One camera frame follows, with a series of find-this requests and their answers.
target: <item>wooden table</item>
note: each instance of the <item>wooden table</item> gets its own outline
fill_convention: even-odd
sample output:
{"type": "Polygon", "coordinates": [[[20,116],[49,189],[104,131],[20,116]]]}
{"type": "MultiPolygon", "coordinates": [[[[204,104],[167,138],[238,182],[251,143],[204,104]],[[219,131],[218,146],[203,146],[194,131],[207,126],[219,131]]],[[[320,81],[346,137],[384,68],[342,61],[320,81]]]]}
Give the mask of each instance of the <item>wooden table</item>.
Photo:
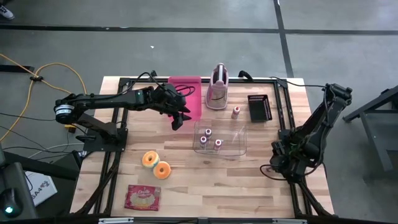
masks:
{"type": "MultiPolygon", "coordinates": [[[[120,77],[104,77],[101,94],[115,94],[120,77]]],[[[301,78],[289,81],[303,84],[301,78]]],[[[138,83],[134,88],[143,88],[151,83],[138,83]]],[[[205,105],[204,96],[208,84],[202,85],[202,120],[220,125],[230,122],[247,126],[245,155],[234,159],[222,159],[197,154],[192,149],[193,122],[184,122],[178,131],[171,130],[168,117],[158,112],[130,111],[127,119],[129,135],[126,151],[122,154],[114,195],[112,216],[129,217],[243,217],[270,218],[294,217],[289,185],[264,177],[259,167],[268,164],[272,155],[271,142],[277,139],[279,119],[276,112],[275,93],[270,84],[233,84],[228,88],[226,110],[213,111],[205,105]],[[251,123],[247,95],[267,94],[272,110],[272,121],[251,123]],[[241,108],[238,120],[232,120],[235,106],[241,108]],[[156,150],[162,161],[168,162],[172,173],[168,179],[158,180],[151,170],[141,165],[146,151],[156,150]],[[142,184],[162,187],[160,209],[137,211],[124,208],[127,186],[142,184]]],[[[310,107],[304,87],[289,85],[296,126],[302,125],[310,116],[310,107]]],[[[281,90],[284,114],[285,99],[281,90]]],[[[113,110],[96,110],[95,117],[111,121],[113,110]]],[[[98,185],[103,163],[103,152],[92,153],[83,161],[76,185],[71,212],[77,211],[98,185]]],[[[307,177],[307,184],[319,202],[333,213],[326,182],[325,170],[319,167],[307,177]]],[[[105,189],[102,207],[106,205],[108,189],[105,189]]],[[[302,195],[298,196],[303,210],[302,195]]]]}

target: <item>cable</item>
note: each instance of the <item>cable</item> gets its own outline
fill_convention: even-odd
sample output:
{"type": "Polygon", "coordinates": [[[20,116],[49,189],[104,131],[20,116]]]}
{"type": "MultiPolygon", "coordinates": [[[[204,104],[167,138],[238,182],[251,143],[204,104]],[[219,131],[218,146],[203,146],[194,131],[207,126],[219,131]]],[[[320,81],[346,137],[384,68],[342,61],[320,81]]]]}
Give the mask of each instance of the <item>cable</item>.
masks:
{"type": "Polygon", "coordinates": [[[27,106],[29,105],[30,94],[32,93],[33,83],[34,83],[33,81],[30,81],[30,85],[29,85],[29,89],[28,89],[28,93],[27,93],[26,104],[25,104],[24,109],[22,110],[22,112],[21,112],[20,115],[19,115],[20,117],[17,118],[17,119],[14,121],[14,124],[11,125],[9,131],[7,131],[7,132],[1,137],[0,142],[2,142],[2,140],[10,133],[10,130],[12,130],[12,129],[14,128],[14,126],[15,126],[15,125],[18,123],[18,121],[20,120],[21,116],[25,113],[25,110],[26,110],[27,106]]]}
{"type": "Polygon", "coordinates": [[[54,63],[49,63],[49,64],[46,64],[46,65],[43,65],[36,71],[36,74],[38,74],[43,68],[51,66],[51,65],[61,65],[61,66],[69,68],[69,70],[71,70],[75,75],[77,75],[77,77],[80,80],[81,85],[83,86],[83,91],[85,92],[85,94],[87,94],[86,85],[85,85],[83,79],[81,78],[81,76],[79,75],[79,73],[76,72],[76,70],[74,70],[71,66],[66,65],[64,63],[54,62],[54,63]]]}
{"type": "Polygon", "coordinates": [[[1,125],[0,125],[0,128],[4,128],[4,129],[6,129],[6,130],[8,130],[8,131],[10,131],[10,132],[12,132],[12,133],[14,133],[14,134],[16,134],[16,135],[19,135],[20,137],[22,137],[22,138],[24,138],[24,139],[26,139],[26,140],[28,140],[28,141],[34,143],[34,144],[36,144],[36,145],[42,147],[43,149],[45,149],[41,144],[39,144],[39,143],[37,143],[37,142],[35,142],[35,141],[33,141],[33,140],[31,140],[31,139],[29,139],[29,138],[27,138],[27,137],[21,135],[21,134],[19,134],[19,133],[16,133],[15,131],[12,131],[11,129],[5,128],[5,127],[3,127],[3,126],[1,126],[1,125]]]}
{"type": "MultiPolygon", "coordinates": [[[[68,145],[68,144],[61,144],[61,145],[57,145],[57,146],[51,146],[51,147],[46,148],[46,150],[50,150],[50,149],[53,149],[53,148],[56,148],[56,147],[63,147],[63,146],[66,146],[66,145],[68,145]]],[[[69,144],[69,146],[82,146],[82,145],[84,145],[84,143],[70,143],[69,144]]],[[[43,151],[36,152],[35,154],[29,156],[28,158],[30,159],[30,158],[32,158],[32,157],[34,157],[34,156],[36,156],[36,155],[38,155],[38,154],[40,154],[42,152],[43,151]]]]}
{"type": "Polygon", "coordinates": [[[289,82],[289,81],[287,81],[287,80],[284,80],[284,79],[281,79],[281,78],[278,78],[278,77],[270,77],[270,78],[276,78],[276,79],[278,79],[278,80],[280,80],[280,81],[287,82],[287,83],[292,84],[292,85],[295,85],[295,86],[301,86],[301,87],[307,86],[307,87],[320,87],[320,88],[326,88],[326,86],[321,86],[321,85],[299,85],[299,84],[295,84],[295,83],[289,82]]]}
{"type": "MultiPolygon", "coordinates": [[[[143,72],[142,74],[140,74],[140,75],[136,78],[136,80],[134,81],[134,83],[132,83],[132,85],[129,86],[129,88],[125,89],[124,91],[122,91],[122,92],[120,92],[120,93],[118,93],[118,94],[116,94],[116,95],[113,95],[113,96],[106,96],[106,97],[103,97],[103,98],[99,98],[99,100],[108,100],[108,99],[112,99],[112,98],[115,98],[115,97],[117,97],[117,96],[120,96],[120,95],[126,93],[127,91],[129,91],[129,90],[134,86],[134,84],[138,81],[138,79],[140,79],[140,77],[143,76],[143,75],[145,75],[145,74],[148,75],[148,76],[150,76],[150,77],[152,78],[152,75],[150,75],[150,74],[147,73],[147,72],[143,72]]],[[[86,100],[86,99],[68,100],[67,103],[76,102],[76,101],[81,101],[81,100],[86,100]]]]}
{"type": "Polygon", "coordinates": [[[60,152],[62,152],[62,151],[60,151],[60,152],[52,152],[52,151],[48,151],[47,149],[38,149],[38,148],[35,148],[35,147],[25,147],[25,146],[12,146],[12,147],[6,147],[6,148],[4,148],[3,150],[17,149],[17,148],[21,148],[21,149],[32,149],[32,150],[38,150],[38,151],[40,151],[40,152],[48,152],[48,153],[60,153],[60,152]]]}
{"type": "Polygon", "coordinates": [[[26,117],[26,116],[18,116],[18,115],[13,115],[13,114],[6,114],[6,113],[0,113],[0,114],[5,115],[5,116],[12,116],[12,117],[16,117],[16,118],[32,119],[35,121],[55,121],[55,119],[30,118],[30,117],[26,117]]]}
{"type": "Polygon", "coordinates": [[[189,92],[188,92],[187,94],[185,94],[185,95],[179,94],[179,96],[181,96],[181,97],[189,96],[189,95],[191,95],[193,92],[195,92],[195,90],[196,90],[196,88],[195,88],[194,86],[188,86],[188,85],[184,85],[184,84],[176,85],[174,88],[175,88],[175,91],[182,91],[182,90],[189,89],[189,92]]]}
{"type": "Polygon", "coordinates": [[[266,173],[264,173],[264,171],[262,171],[262,168],[263,168],[263,167],[272,167],[272,165],[271,165],[271,164],[264,164],[264,165],[260,166],[260,172],[261,172],[264,176],[270,178],[271,180],[286,180],[286,179],[279,179],[279,178],[274,178],[274,177],[268,176],[266,173]]]}
{"type": "Polygon", "coordinates": [[[31,190],[33,190],[32,182],[29,180],[29,177],[26,175],[25,172],[24,172],[24,174],[25,174],[25,177],[26,177],[27,181],[29,182],[29,184],[30,184],[30,186],[31,186],[31,189],[29,189],[29,191],[31,191],[31,190]]]}
{"type": "Polygon", "coordinates": [[[54,157],[59,157],[59,156],[66,156],[66,154],[57,155],[57,156],[47,156],[47,157],[43,157],[43,158],[35,159],[35,160],[40,161],[40,160],[42,160],[42,159],[54,158],[54,157]]]}
{"type": "Polygon", "coordinates": [[[67,131],[67,145],[65,146],[65,148],[62,149],[61,152],[65,152],[65,150],[67,150],[69,147],[69,131],[67,131]]]}
{"type": "MultiPolygon", "coordinates": [[[[46,64],[46,65],[41,66],[35,73],[33,73],[33,72],[31,72],[30,70],[28,70],[28,69],[26,69],[25,67],[23,67],[22,65],[20,65],[19,63],[15,62],[15,61],[13,61],[12,59],[10,59],[9,57],[5,56],[4,54],[0,54],[0,56],[3,57],[4,59],[6,59],[6,60],[8,60],[8,61],[10,61],[10,62],[12,62],[12,63],[14,63],[14,64],[17,65],[18,67],[21,67],[23,70],[27,71],[28,73],[30,73],[30,74],[33,75],[34,77],[38,77],[38,76],[39,76],[39,72],[40,72],[43,68],[48,67],[48,66],[51,66],[51,65],[61,65],[61,66],[67,67],[67,68],[69,68],[73,73],[75,73],[75,74],[78,76],[78,78],[79,78],[81,84],[83,85],[84,92],[85,92],[85,94],[87,94],[86,86],[85,86],[85,84],[84,84],[84,81],[81,79],[81,76],[80,76],[74,69],[72,69],[72,68],[71,68],[70,66],[68,66],[68,65],[65,65],[65,64],[63,64],[63,63],[57,63],[57,62],[56,62],[56,63],[50,63],[50,64],[46,64]]],[[[68,94],[71,94],[71,92],[69,92],[68,90],[64,90],[63,88],[59,88],[59,87],[53,86],[53,85],[49,84],[48,82],[46,82],[45,80],[42,80],[42,82],[45,83],[46,85],[48,85],[48,86],[51,87],[51,88],[54,88],[54,89],[56,89],[56,90],[63,91],[63,92],[68,93],[68,94]]],[[[11,125],[10,129],[9,129],[9,130],[4,134],[4,136],[0,139],[0,142],[10,133],[10,130],[12,130],[12,129],[14,128],[14,126],[15,126],[15,125],[18,123],[18,121],[20,120],[21,116],[25,113],[26,108],[27,108],[28,105],[29,105],[30,95],[31,95],[31,93],[32,93],[33,84],[34,84],[34,81],[33,81],[33,80],[30,81],[30,85],[29,85],[29,89],[28,89],[28,95],[27,95],[25,107],[24,107],[24,109],[22,110],[22,112],[20,113],[20,115],[19,115],[20,117],[18,117],[18,118],[14,121],[14,123],[11,125]]]]}
{"type": "Polygon", "coordinates": [[[323,169],[325,170],[325,176],[326,176],[326,179],[328,178],[328,171],[326,170],[326,165],[325,165],[325,163],[322,161],[322,165],[323,165],[323,169]]]}
{"type": "Polygon", "coordinates": [[[74,125],[74,124],[69,124],[77,129],[79,129],[84,135],[86,135],[86,131],[84,131],[83,129],[79,128],[78,126],[74,125]]]}

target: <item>sticker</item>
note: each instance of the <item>sticker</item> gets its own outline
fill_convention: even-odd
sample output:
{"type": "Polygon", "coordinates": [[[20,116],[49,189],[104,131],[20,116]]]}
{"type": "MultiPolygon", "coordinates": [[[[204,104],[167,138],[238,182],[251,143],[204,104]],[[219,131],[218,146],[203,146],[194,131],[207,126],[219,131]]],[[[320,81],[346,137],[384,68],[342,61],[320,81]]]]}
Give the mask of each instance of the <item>sticker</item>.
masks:
{"type": "Polygon", "coordinates": [[[72,105],[60,105],[60,106],[58,106],[58,107],[55,108],[56,111],[57,111],[57,110],[61,110],[61,109],[70,109],[70,110],[73,110],[73,109],[75,109],[75,107],[72,106],[72,105]]]}
{"type": "Polygon", "coordinates": [[[57,112],[55,112],[55,115],[58,115],[60,113],[71,113],[72,110],[58,110],[57,112]]]}

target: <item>donut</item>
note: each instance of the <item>donut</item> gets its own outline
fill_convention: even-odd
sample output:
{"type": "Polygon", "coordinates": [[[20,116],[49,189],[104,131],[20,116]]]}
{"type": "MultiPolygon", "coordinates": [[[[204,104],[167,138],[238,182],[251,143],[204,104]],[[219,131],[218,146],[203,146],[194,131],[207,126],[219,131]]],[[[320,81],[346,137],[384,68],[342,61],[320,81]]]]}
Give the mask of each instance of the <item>donut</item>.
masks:
{"type": "Polygon", "coordinates": [[[159,155],[155,151],[149,151],[142,157],[142,165],[147,168],[153,168],[160,161],[159,155]]]}
{"type": "Polygon", "coordinates": [[[165,161],[160,161],[154,168],[154,175],[160,180],[166,179],[171,172],[170,165],[165,161]]]}

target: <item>black cable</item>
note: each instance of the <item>black cable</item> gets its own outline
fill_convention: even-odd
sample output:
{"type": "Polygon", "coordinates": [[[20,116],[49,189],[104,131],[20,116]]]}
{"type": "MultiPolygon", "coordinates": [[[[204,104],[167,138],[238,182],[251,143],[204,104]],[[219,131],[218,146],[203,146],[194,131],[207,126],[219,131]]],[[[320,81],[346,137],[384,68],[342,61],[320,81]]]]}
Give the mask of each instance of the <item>black cable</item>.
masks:
{"type": "Polygon", "coordinates": [[[271,164],[264,164],[264,165],[260,166],[260,172],[261,172],[264,176],[270,178],[271,180],[286,180],[286,179],[279,179],[279,178],[274,178],[274,177],[268,176],[266,173],[264,173],[264,171],[262,171],[262,168],[263,168],[263,167],[272,167],[272,165],[271,165],[271,164]]]}
{"type": "Polygon", "coordinates": [[[6,113],[0,113],[0,114],[6,115],[6,116],[12,116],[12,117],[16,117],[16,118],[32,119],[32,120],[35,120],[35,121],[55,121],[55,119],[30,118],[30,117],[26,117],[26,116],[18,116],[18,115],[13,115],[13,114],[6,114],[6,113]]]}
{"type": "Polygon", "coordinates": [[[29,191],[31,191],[31,190],[33,190],[32,182],[29,180],[29,177],[26,175],[25,172],[24,172],[24,174],[25,174],[25,177],[26,177],[27,181],[29,182],[29,184],[30,184],[30,186],[31,186],[31,189],[29,189],[29,191]]]}
{"type": "Polygon", "coordinates": [[[328,178],[328,171],[326,170],[326,165],[325,165],[325,163],[323,161],[322,161],[321,164],[323,165],[323,168],[325,170],[325,176],[326,176],[326,179],[327,179],[328,178]]]}
{"type": "Polygon", "coordinates": [[[287,82],[287,83],[292,84],[292,85],[295,85],[295,86],[301,86],[301,87],[307,86],[307,87],[320,87],[320,88],[326,88],[326,86],[321,86],[321,85],[299,85],[299,84],[295,84],[295,83],[289,82],[289,81],[287,81],[287,80],[284,80],[284,79],[281,79],[281,78],[278,78],[278,77],[270,77],[270,78],[276,78],[276,79],[278,79],[278,80],[280,80],[280,81],[287,82]]]}
{"type": "Polygon", "coordinates": [[[120,125],[120,128],[125,128],[125,127],[127,126],[127,122],[125,122],[125,121],[118,121],[118,122],[116,122],[115,124],[119,124],[119,123],[122,123],[122,124],[120,125]]]}
{"type": "MultiPolygon", "coordinates": [[[[151,78],[153,79],[153,81],[155,81],[155,83],[158,84],[158,86],[161,86],[161,85],[152,77],[152,75],[151,75],[150,73],[143,72],[142,74],[140,74],[140,75],[136,78],[136,80],[134,81],[134,83],[132,83],[132,85],[129,86],[129,87],[128,87],[127,89],[125,89],[124,91],[122,91],[122,92],[120,92],[120,93],[118,93],[118,94],[116,94],[116,95],[113,95],[113,96],[107,96],[107,97],[104,97],[104,98],[99,98],[98,100],[108,100],[108,99],[112,99],[112,98],[115,98],[115,97],[117,97],[117,96],[120,96],[120,95],[126,93],[127,91],[129,91],[129,90],[134,86],[134,84],[140,79],[140,77],[143,76],[143,75],[145,75],[145,74],[148,75],[149,77],[151,77],[151,78]]],[[[67,103],[76,102],[76,101],[81,101],[81,100],[86,100],[86,99],[68,100],[67,103]]]]}
{"type": "Polygon", "coordinates": [[[326,125],[329,125],[329,107],[328,107],[328,102],[326,100],[326,89],[325,92],[323,93],[323,104],[325,105],[325,110],[326,110],[326,125]]]}
{"type": "Polygon", "coordinates": [[[5,147],[3,150],[7,150],[7,149],[16,149],[16,148],[21,148],[21,149],[32,149],[32,150],[38,150],[38,151],[48,152],[48,153],[60,153],[60,152],[52,152],[52,151],[48,151],[48,150],[37,149],[37,148],[34,148],[34,147],[25,147],[25,146],[5,147]]]}
{"type": "Polygon", "coordinates": [[[21,134],[16,133],[16,132],[13,131],[13,130],[10,130],[10,129],[5,128],[5,127],[3,127],[3,126],[0,126],[0,128],[4,128],[4,129],[6,129],[6,130],[8,130],[8,131],[10,131],[10,132],[12,132],[12,133],[14,133],[14,134],[16,134],[16,135],[19,135],[20,137],[22,137],[22,138],[24,138],[24,139],[26,139],[26,140],[28,140],[28,141],[34,143],[34,144],[36,144],[36,145],[42,147],[43,149],[45,149],[41,144],[39,144],[39,143],[37,143],[37,142],[35,142],[35,141],[33,141],[33,140],[31,140],[31,139],[29,139],[29,138],[27,138],[27,137],[21,135],[21,134]]]}
{"type": "Polygon", "coordinates": [[[69,147],[69,131],[67,131],[67,145],[65,146],[65,148],[62,149],[62,151],[60,152],[65,152],[65,150],[67,150],[69,147]]]}
{"type": "Polygon", "coordinates": [[[182,90],[187,90],[187,89],[189,89],[189,92],[187,94],[185,94],[185,95],[179,94],[180,97],[186,97],[186,96],[191,95],[192,93],[195,92],[196,88],[194,86],[187,86],[187,85],[177,85],[177,86],[175,86],[175,91],[182,91],[182,90]]]}
{"type": "Polygon", "coordinates": [[[58,156],[66,156],[66,154],[63,154],[63,155],[57,155],[57,156],[47,156],[47,157],[43,157],[43,158],[40,158],[40,159],[35,159],[35,160],[37,160],[37,161],[40,161],[40,160],[42,160],[42,159],[54,158],[54,157],[58,157],[58,156]]]}
{"type": "Polygon", "coordinates": [[[75,128],[77,128],[77,129],[79,129],[84,135],[86,135],[86,132],[83,129],[79,128],[78,126],[76,126],[74,124],[70,124],[70,125],[75,127],[75,128]]]}

